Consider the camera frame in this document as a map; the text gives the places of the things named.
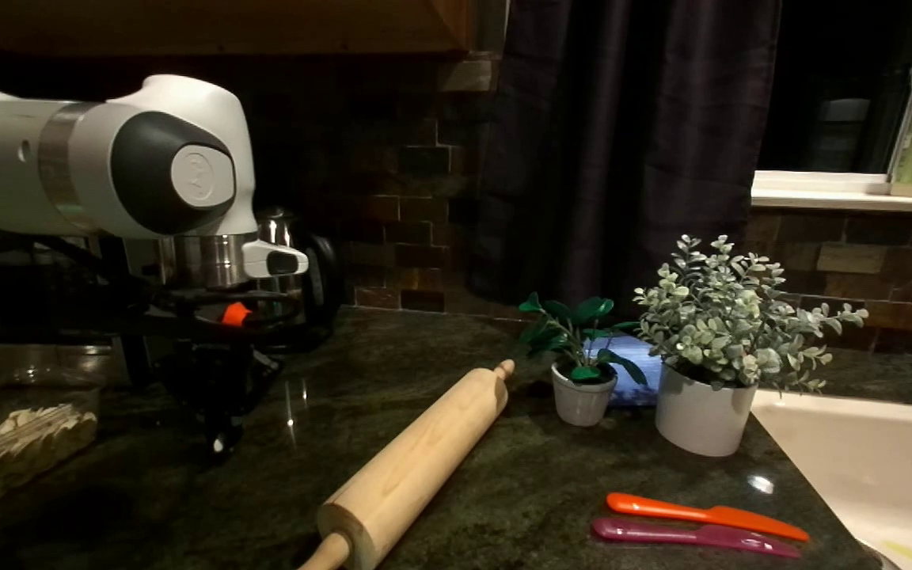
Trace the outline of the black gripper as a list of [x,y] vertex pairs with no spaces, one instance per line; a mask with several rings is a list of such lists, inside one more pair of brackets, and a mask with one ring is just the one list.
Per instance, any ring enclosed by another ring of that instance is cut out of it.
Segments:
[[205,433],[241,433],[281,375],[281,357],[311,345],[306,298],[257,291],[197,303],[181,335],[157,355],[157,378]]

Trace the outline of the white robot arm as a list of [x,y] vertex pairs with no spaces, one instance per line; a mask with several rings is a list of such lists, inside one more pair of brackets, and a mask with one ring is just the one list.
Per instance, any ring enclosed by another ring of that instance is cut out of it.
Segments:
[[157,370],[209,439],[241,432],[280,363],[255,298],[311,253],[260,232],[255,151],[236,91],[157,74],[105,102],[0,91],[0,249],[45,248],[93,272],[53,291],[0,266],[0,343],[157,338]]

